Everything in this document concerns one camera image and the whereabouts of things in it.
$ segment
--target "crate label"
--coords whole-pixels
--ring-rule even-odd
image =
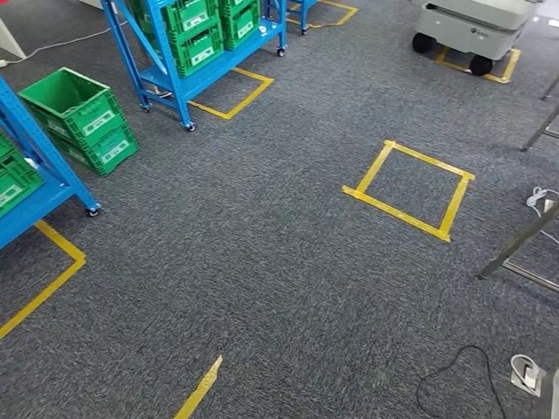
[[[113,150],[110,151],[109,153],[107,153],[106,155],[103,155],[101,157],[101,161],[103,161],[103,164],[107,164],[109,161],[111,161],[114,159],[115,157],[119,155],[122,151],[125,150],[129,146],[130,143],[128,142],[128,140],[123,140],[118,146],[113,148]]]
[[[81,161],[82,163],[89,165],[89,163],[88,163],[88,161],[83,155],[81,155],[79,153],[77,153],[77,152],[73,150],[72,148],[68,148],[68,154],[70,155],[70,156],[72,156],[72,157],[74,157],[75,159],[79,160],[79,161]]]
[[[103,125],[107,124],[107,122],[109,122],[110,120],[112,120],[113,118],[116,117],[113,111],[107,111],[103,113],[103,115],[100,116],[99,118],[94,120],[91,124],[88,124],[84,127],[82,130],[84,134],[89,135],[91,133],[94,132],[97,128],[103,127]]]
[[[208,14],[204,12],[196,17],[193,17],[187,22],[183,22],[183,31],[187,31],[190,28],[195,27],[196,24],[201,24],[208,20]]]
[[[54,130],[54,131],[56,131],[58,134],[63,135],[66,138],[69,138],[70,137],[70,135],[68,134],[68,131],[66,131],[63,127],[61,127],[61,126],[60,126],[60,125],[58,125],[56,122],[54,122],[52,120],[47,120],[47,126],[49,127],[49,128],[51,128],[51,129],[52,129],[52,130]]]
[[[199,53],[199,54],[198,54],[196,56],[192,57],[190,59],[190,62],[192,63],[193,66],[194,66],[194,65],[196,65],[196,64],[200,63],[202,61],[204,61],[205,59],[206,59],[208,57],[211,57],[212,55],[214,55],[214,47],[213,46],[210,46],[208,48],[206,48],[206,49],[202,51],[201,53]]]
[[[23,192],[23,190],[20,188],[17,185],[12,185],[8,189],[6,189],[4,193],[0,195],[0,208],[3,207],[4,205],[9,203],[10,201],[13,200],[16,196],[19,195],[20,192]]]
[[[253,24],[252,22],[249,22],[248,24],[242,26],[238,32],[236,32],[236,36],[239,37],[239,39],[241,39],[244,37],[245,35],[246,35],[247,32],[250,31],[251,29],[254,27],[255,27],[255,24]]]

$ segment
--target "white cable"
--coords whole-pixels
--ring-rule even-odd
[[[555,194],[557,196],[559,196],[559,192],[557,192],[556,190],[553,189],[542,189],[539,186],[536,186],[532,190],[532,196],[529,197],[526,200],[526,205],[532,208],[533,210],[536,211],[536,213],[541,218],[541,212],[536,208],[536,206],[538,204],[538,201],[539,201],[542,198],[545,197],[547,194]],[[544,230],[540,231],[540,233],[543,234],[544,236],[549,237],[550,239],[553,240],[556,244],[559,244],[559,240],[554,238],[554,236],[546,233]]]
[[[522,384],[524,384],[524,387],[526,387],[529,392],[532,393],[533,395],[535,395],[536,397],[539,397],[539,395],[533,388],[526,383],[526,380],[524,380],[523,374],[520,374],[520,371],[516,369],[516,365],[514,364],[514,361],[518,360],[518,359],[523,359],[523,360],[530,362],[532,366],[532,369],[534,370],[534,375],[536,376],[536,379],[537,377],[539,376],[539,373],[540,373],[540,369],[539,367],[538,367],[538,364],[535,363],[534,360],[531,359],[530,356],[523,355],[523,354],[514,355],[510,359],[510,365],[512,367],[512,371],[514,374],[516,374],[516,376],[518,377],[518,379],[520,380]]]
[[[119,25],[120,26],[123,26],[123,25],[127,24],[127,23],[128,22],[122,22],[122,23],[121,23]],[[18,59],[17,61],[5,61],[5,65],[21,63],[23,61],[25,61],[26,59],[32,58],[33,55],[36,54],[37,52],[40,52],[40,51],[43,51],[43,50],[48,50],[49,48],[54,48],[55,46],[69,45],[69,44],[73,44],[74,42],[85,41],[86,39],[90,39],[90,38],[93,38],[93,37],[98,37],[99,35],[103,35],[103,33],[107,33],[108,31],[110,31],[110,30],[111,30],[111,28],[107,28],[104,31],[91,33],[91,35],[88,35],[86,37],[76,38],[76,39],[72,39],[71,41],[60,42],[58,44],[52,44],[52,45],[42,46],[40,48],[37,48],[36,50],[35,50],[33,52],[31,52],[30,54],[29,54],[26,58],[21,58],[21,59]]]

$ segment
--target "black cable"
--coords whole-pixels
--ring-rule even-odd
[[[501,404],[501,400],[499,399],[499,396],[497,394],[497,390],[495,389],[495,385],[493,384],[493,377],[491,374],[491,365],[490,364],[490,357],[483,349],[482,349],[480,347],[478,347],[477,345],[465,345],[465,346],[461,347],[456,353],[456,356],[454,357],[454,360],[452,360],[452,362],[450,362],[449,364],[446,365],[446,367],[439,368],[438,370],[437,370],[437,371],[435,371],[434,373],[431,373],[429,375],[425,375],[425,377],[420,377],[419,382],[417,384],[417,387],[415,388],[415,401],[417,402],[417,405],[419,406],[419,409],[422,410],[423,412],[425,412],[425,413],[426,413],[426,414],[428,414],[428,415],[429,415],[431,417],[434,417],[434,418],[438,418],[438,419],[445,419],[445,418],[441,417],[441,416],[434,415],[433,413],[428,411],[428,409],[424,408],[423,405],[422,404],[422,402],[419,400],[419,390],[422,389],[422,385],[425,381],[428,380],[429,378],[431,378],[431,377],[433,377],[434,375],[437,375],[437,374],[440,374],[440,373],[443,373],[444,371],[446,371],[447,369],[449,369],[449,368],[452,367],[452,365],[456,364],[456,361],[458,361],[458,358],[460,356],[461,353],[465,351],[466,349],[470,349],[470,348],[477,349],[480,353],[483,354],[483,356],[485,357],[485,364],[487,366],[487,377],[489,378],[489,384],[491,385],[491,391],[493,392],[493,395],[495,395],[495,400],[496,400],[497,401],[497,404],[499,405],[499,409],[501,410],[501,415],[503,416],[503,419],[506,419],[506,415],[505,414],[505,410],[503,409],[503,405]]]

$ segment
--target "white robot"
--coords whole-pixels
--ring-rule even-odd
[[[437,41],[460,52],[472,52],[475,55],[470,71],[483,76],[491,72],[493,61],[510,51],[536,14],[539,3],[545,1],[431,0],[422,6],[413,49],[428,52]]]

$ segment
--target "power cord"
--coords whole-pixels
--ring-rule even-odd
[[[122,23],[120,24],[120,26],[123,26],[123,25],[127,24],[127,23],[128,22],[122,22]],[[52,45],[42,46],[40,48],[37,48],[36,50],[35,50],[33,52],[31,52],[30,54],[29,54],[26,58],[21,58],[21,59],[18,59],[18,60],[16,60],[16,61],[7,61],[5,59],[0,59],[0,68],[5,67],[7,65],[11,65],[11,64],[21,63],[21,62],[23,62],[23,61],[25,61],[26,59],[32,58],[33,55],[36,54],[37,52],[41,52],[41,51],[44,51],[44,50],[48,50],[50,48],[54,48],[55,46],[69,45],[69,44],[73,44],[74,42],[85,41],[86,39],[90,39],[90,38],[94,38],[94,37],[98,37],[99,35],[103,35],[103,34],[107,33],[108,31],[110,31],[110,30],[111,30],[111,28],[107,28],[104,31],[91,33],[91,35],[88,35],[88,36],[82,37],[82,38],[72,39],[71,41],[60,42],[58,44],[52,44]]]
[[[456,361],[458,361],[458,358],[460,356],[460,354],[462,354],[462,352],[464,352],[464,351],[465,351],[467,349],[476,349],[476,350],[480,351],[480,353],[483,354],[483,356],[485,357],[485,364],[487,366],[487,377],[489,378],[489,384],[491,385],[491,391],[493,392],[493,395],[495,396],[495,400],[496,400],[497,401],[497,404],[499,406],[499,410],[501,411],[501,415],[503,416],[503,419],[506,419],[506,415],[505,414],[505,410],[503,409],[503,405],[501,403],[501,400],[499,399],[499,396],[497,394],[497,390],[495,389],[495,385],[493,384],[493,377],[491,374],[491,365],[490,364],[490,357],[487,355],[486,352],[485,352],[483,349],[482,349],[480,347],[478,347],[477,345],[465,345],[465,346],[461,347],[461,348],[459,348],[458,350],[458,352],[456,352],[456,356],[454,357],[454,359],[452,360],[452,362],[450,362],[449,364],[446,365],[446,367],[439,368],[438,370],[437,370],[437,371],[435,371],[434,373],[431,373],[429,375],[425,375],[425,377],[420,377],[419,382],[417,384],[417,387],[415,388],[415,401],[416,401],[417,405],[419,406],[419,409],[422,410],[423,412],[425,412],[425,414],[427,414],[428,416],[434,417],[434,418],[437,418],[437,419],[446,419],[446,418],[443,418],[442,416],[434,415],[434,414],[430,412],[429,410],[428,410],[427,408],[425,408],[422,404],[422,401],[419,399],[419,392],[422,389],[422,385],[425,381],[427,381],[429,378],[431,378],[433,376],[443,373],[444,371],[446,371],[446,370],[451,368],[452,365],[456,364]]]
[[[526,205],[532,208],[533,210],[536,211],[536,213],[541,218],[541,212],[536,208],[536,206],[538,204],[538,201],[539,201],[542,198],[545,198],[547,196],[547,194],[555,194],[557,196],[559,196],[559,192],[557,192],[556,190],[553,189],[542,189],[539,186],[536,186],[532,190],[532,196],[529,197],[526,200]],[[543,234],[544,236],[549,237],[550,239],[553,240],[556,244],[559,244],[559,240],[554,238],[554,236],[546,233],[544,230],[541,230],[540,233]]]

